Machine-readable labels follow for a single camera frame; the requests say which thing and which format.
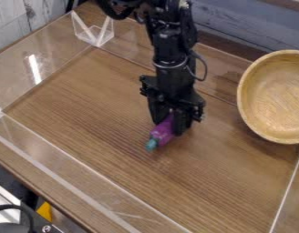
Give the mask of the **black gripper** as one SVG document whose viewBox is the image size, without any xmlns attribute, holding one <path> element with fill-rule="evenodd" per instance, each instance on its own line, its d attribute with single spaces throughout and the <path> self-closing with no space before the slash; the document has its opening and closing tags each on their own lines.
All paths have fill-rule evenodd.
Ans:
<svg viewBox="0 0 299 233">
<path fill-rule="evenodd" d="M 192 121 L 203 118 L 205 100 L 195 90 L 196 64 L 181 63 L 175 66 L 155 63 L 156 75 L 140 76 L 140 93 L 147 97 L 149 113 L 157 125 L 173 110 L 173 135 L 179 137 L 191 127 Z"/>
</svg>

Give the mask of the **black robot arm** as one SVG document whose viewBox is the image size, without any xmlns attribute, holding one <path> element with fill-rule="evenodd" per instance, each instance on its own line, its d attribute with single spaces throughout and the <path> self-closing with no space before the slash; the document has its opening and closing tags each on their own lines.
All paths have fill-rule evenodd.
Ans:
<svg viewBox="0 0 299 233">
<path fill-rule="evenodd" d="M 173 116 L 171 132 L 179 136 L 203 118 L 205 101 L 195 90 L 196 63 L 204 59 L 193 51 L 197 30 L 191 0 L 94 0 L 115 20 L 133 17 L 145 26 L 153 47 L 153 76 L 140 76 L 140 93 L 147 97 L 151 118 L 160 124 Z"/>
</svg>

